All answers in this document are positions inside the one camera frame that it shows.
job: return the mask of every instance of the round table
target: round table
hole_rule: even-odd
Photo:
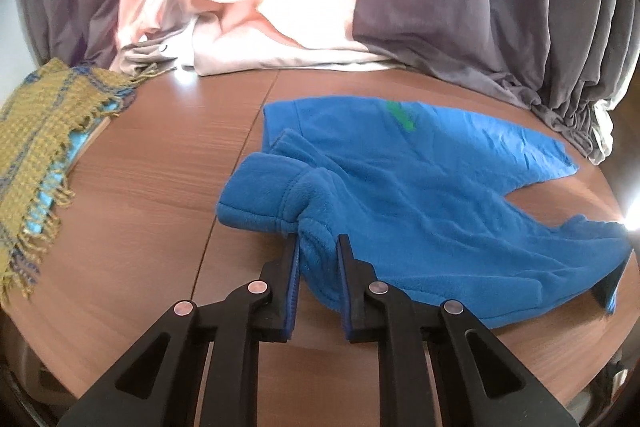
[[[419,100],[510,120],[562,139],[531,112],[403,70],[344,73],[265,70],[199,78],[174,71],[138,90],[137,100],[87,147],[70,175],[73,204],[42,264],[30,301],[11,295],[24,338],[73,394],[85,390],[175,301],[204,305],[254,279],[279,256],[281,238],[217,222],[223,185],[260,148],[262,106],[327,94]],[[578,213],[620,219],[600,170],[566,143],[580,169],[508,199],[548,225]],[[635,256],[614,315],[590,293],[496,333],[563,403],[605,365],[640,314]],[[337,314],[303,285],[288,344],[262,344],[262,426],[378,425],[374,345],[344,340]]]

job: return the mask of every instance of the green mark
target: green mark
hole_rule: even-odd
[[[387,100],[386,108],[394,118],[399,121],[405,131],[415,131],[415,123],[411,121],[409,114],[402,108],[400,102],[391,102],[391,100]]]

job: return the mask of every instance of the silver rivet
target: silver rivet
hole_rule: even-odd
[[[253,281],[253,282],[250,282],[249,286],[247,286],[246,288],[251,293],[258,294],[258,293],[265,293],[268,287],[269,285],[265,281]]]
[[[178,315],[178,317],[189,315],[192,311],[193,304],[191,304],[189,301],[180,301],[174,306],[174,313]]]
[[[373,281],[369,285],[369,291],[371,293],[375,293],[376,295],[384,295],[386,292],[389,291],[389,286],[386,282]]]
[[[451,300],[444,303],[444,311],[451,315],[460,315],[464,310],[461,302]]]

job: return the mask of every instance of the triangular cutout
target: triangular cutout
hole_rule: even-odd
[[[500,398],[524,387],[517,375],[486,345],[478,333],[469,331],[466,341],[476,361],[484,392],[489,398]]]
[[[171,336],[161,333],[116,381],[116,389],[143,400],[151,396]]]

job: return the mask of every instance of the blue clothing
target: blue clothing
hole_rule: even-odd
[[[546,227],[504,198],[577,171],[559,141],[372,98],[276,102],[264,117],[262,152],[229,179],[218,219],[297,232],[302,275],[326,306],[339,308],[339,233],[379,279],[416,301],[458,299],[489,327],[541,315],[612,273],[613,302],[631,252],[622,224],[575,216]]]

